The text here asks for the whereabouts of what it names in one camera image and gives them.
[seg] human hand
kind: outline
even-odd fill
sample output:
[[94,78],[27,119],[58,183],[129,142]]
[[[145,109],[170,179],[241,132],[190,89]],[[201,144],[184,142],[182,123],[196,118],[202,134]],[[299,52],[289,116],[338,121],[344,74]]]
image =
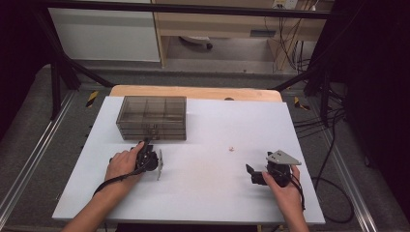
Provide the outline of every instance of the human hand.
[[[129,174],[135,170],[135,162],[138,152],[143,148],[144,142],[140,142],[130,151],[117,153],[111,159],[105,173],[105,180]],[[111,195],[122,198],[132,189],[139,181],[142,174],[130,176],[121,182],[112,183],[101,190],[101,192],[109,192]]]
[[[293,180],[298,183],[301,177],[299,169],[291,165]],[[275,179],[267,172],[262,172],[263,179],[274,194],[280,211],[288,223],[291,231],[308,231],[305,218],[302,211],[301,194],[298,189],[291,183],[282,188]]]

